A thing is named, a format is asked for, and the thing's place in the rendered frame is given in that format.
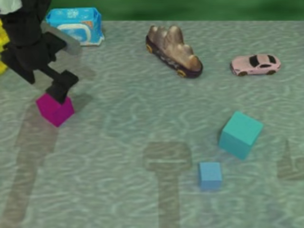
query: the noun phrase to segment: rock-shaped toy vehicle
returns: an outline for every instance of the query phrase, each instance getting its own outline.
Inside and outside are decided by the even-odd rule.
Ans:
[[[194,55],[192,47],[184,44],[182,31],[177,26],[168,30],[151,26],[146,36],[146,47],[181,77],[196,78],[202,73],[202,62]]]

